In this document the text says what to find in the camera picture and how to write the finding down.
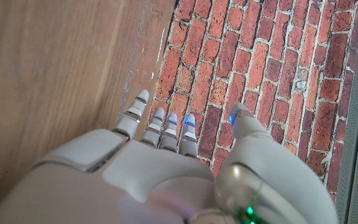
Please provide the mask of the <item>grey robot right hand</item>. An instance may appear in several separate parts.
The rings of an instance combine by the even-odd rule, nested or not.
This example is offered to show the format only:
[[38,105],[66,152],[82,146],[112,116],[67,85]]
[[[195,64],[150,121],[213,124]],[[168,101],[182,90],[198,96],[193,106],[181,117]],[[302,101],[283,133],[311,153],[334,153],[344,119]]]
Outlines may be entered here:
[[243,104],[218,175],[198,158],[195,117],[158,108],[135,140],[149,93],[113,130],[85,133],[41,158],[0,203],[0,223],[337,223],[318,176]]

